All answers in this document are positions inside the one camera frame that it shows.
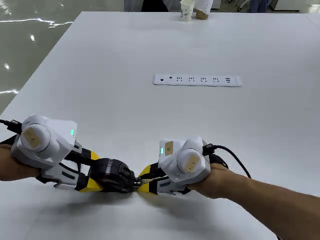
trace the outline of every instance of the electrical outlet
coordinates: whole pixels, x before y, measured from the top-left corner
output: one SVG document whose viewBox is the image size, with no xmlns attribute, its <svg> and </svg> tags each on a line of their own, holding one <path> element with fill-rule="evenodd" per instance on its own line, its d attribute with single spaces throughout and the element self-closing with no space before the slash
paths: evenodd
<svg viewBox="0 0 320 240">
<path fill-rule="evenodd" d="M 155 74 L 155 85 L 184 85 L 209 87 L 240 87 L 238 76 L 188 75 L 188 74 Z"/>
</svg>

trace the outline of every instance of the label sticker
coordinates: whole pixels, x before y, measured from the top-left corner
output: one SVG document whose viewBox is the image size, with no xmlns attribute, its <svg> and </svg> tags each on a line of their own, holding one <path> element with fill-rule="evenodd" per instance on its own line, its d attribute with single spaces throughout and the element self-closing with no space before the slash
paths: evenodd
<svg viewBox="0 0 320 240">
<path fill-rule="evenodd" d="M 24 138 L 28 141 L 32 148 L 36 148 L 41 144 L 39 137 L 36 135 L 32 127 L 23 132 Z"/>
<path fill-rule="evenodd" d="M 174 141 L 168 141 L 164 145 L 165 156 L 169 156 L 174 153 Z"/>
<path fill-rule="evenodd" d="M 188 173 L 193 173 L 199 160 L 200 159 L 196 155 L 191 155 L 189 157 L 188 162 L 186 163 L 186 165 L 184 167 L 184 171 L 186 171 Z"/>
</svg>

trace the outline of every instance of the paper cup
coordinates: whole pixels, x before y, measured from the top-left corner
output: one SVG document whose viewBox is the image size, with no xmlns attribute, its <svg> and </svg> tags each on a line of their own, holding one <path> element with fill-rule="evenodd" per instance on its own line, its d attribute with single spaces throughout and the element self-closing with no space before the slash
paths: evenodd
<svg viewBox="0 0 320 240">
<path fill-rule="evenodd" d="M 195 2 L 193 0 L 182 0 L 181 2 L 181 19 L 188 22 L 192 19 Z"/>
</svg>

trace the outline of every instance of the glossy floor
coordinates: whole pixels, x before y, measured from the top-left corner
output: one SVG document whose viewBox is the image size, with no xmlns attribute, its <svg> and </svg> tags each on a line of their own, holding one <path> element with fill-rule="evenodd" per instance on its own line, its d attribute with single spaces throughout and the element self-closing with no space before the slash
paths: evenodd
<svg viewBox="0 0 320 240">
<path fill-rule="evenodd" d="M 306 1 L 301 12 L 320 12 L 320 0 Z M 123 10 L 123 0 L 0 0 L 0 113 L 80 12 Z M 235 10 L 222 0 L 220 12 Z"/>
</svg>

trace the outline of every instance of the white table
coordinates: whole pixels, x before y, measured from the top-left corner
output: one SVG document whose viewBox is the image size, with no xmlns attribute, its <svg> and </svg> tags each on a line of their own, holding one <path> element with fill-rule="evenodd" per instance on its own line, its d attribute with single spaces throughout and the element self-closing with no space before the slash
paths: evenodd
<svg viewBox="0 0 320 240">
<path fill-rule="evenodd" d="M 137 174 L 161 139 L 201 136 L 253 178 L 320 196 L 319 42 L 303 14 L 83 12 L 1 119 L 74 120 L 83 146 Z M 243 86 L 155 86 L 155 73 L 239 75 Z M 34 179 L 0 191 L 0 239 L 276 239 L 240 206 L 196 192 L 79 193 Z"/>
</svg>

